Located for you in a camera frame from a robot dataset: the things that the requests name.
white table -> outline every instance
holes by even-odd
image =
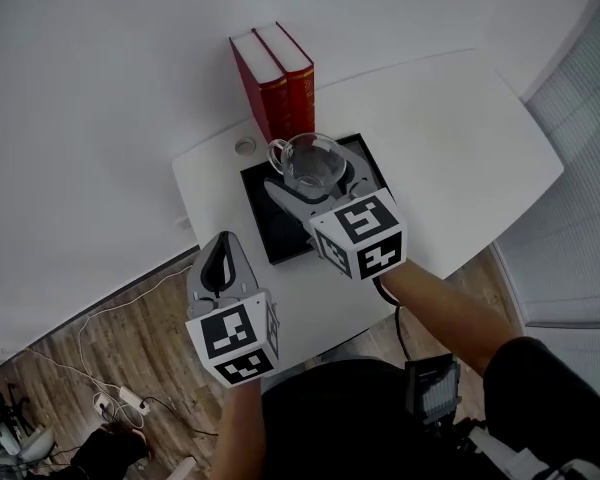
[[[562,173],[536,123],[473,51],[367,73],[316,93],[316,130],[359,132],[407,219],[407,254],[447,277],[480,252]],[[242,137],[256,152],[234,152]],[[236,233],[281,321],[281,368],[346,341],[392,308],[371,282],[354,283],[316,253],[277,266],[267,260],[240,171],[265,160],[253,119],[173,162],[201,246]]]

red book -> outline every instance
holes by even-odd
[[[313,61],[277,21],[273,25],[254,29],[253,32],[289,81],[293,135],[314,132]]]
[[[267,142],[292,137],[289,84],[255,34],[231,38],[253,116]]]

white wall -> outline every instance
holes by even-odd
[[[0,0],[0,358],[195,244],[170,166],[249,115],[228,36],[280,20],[325,85],[470,48],[493,4]]]
[[[600,0],[497,0],[477,48],[528,100],[569,52]]]

fiducial marker cube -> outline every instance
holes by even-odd
[[[372,279],[407,260],[407,225],[386,188],[309,223],[320,255],[351,279]]]
[[[280,322],[264,290],[186,325],[200,362],[225,387],[278,367]]]

black shirt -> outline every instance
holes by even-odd
[[[313,368],[263,395],[266,478],[498,478],[483,455],[423,433],[404,371],[377,360]],[[504,345],[484,375],[489,432],[559,467],[600,467],[600,396],[537,340]]]

